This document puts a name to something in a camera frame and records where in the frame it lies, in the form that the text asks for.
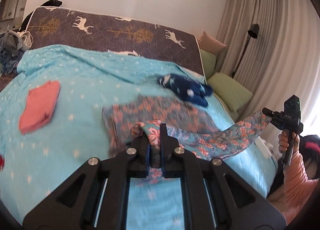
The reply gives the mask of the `pink sleeve right forearm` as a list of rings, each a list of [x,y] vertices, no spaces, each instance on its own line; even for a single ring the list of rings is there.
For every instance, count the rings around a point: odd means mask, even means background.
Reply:
[[[284,184],[267,199],[282,213],[286,223],[290,223],[304,207],[317,183],[317,179],[308,179],[302,155],[296,151],[290,166],[284,169]]]

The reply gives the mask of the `person right hand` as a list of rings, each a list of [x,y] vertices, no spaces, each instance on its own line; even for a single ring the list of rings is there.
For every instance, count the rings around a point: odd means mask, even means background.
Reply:
[[[292,138],[295,140],[295,145],[293,148],[293,152],[297,152],[299,150],[299,143],[300,143],[300,137],[295,132],[292,133]],[[288,131],[283,130],[278,135],[278,144],[279,144],[279,151],[282,153],[287,150],[289,146],[289,137],[288,137]]]

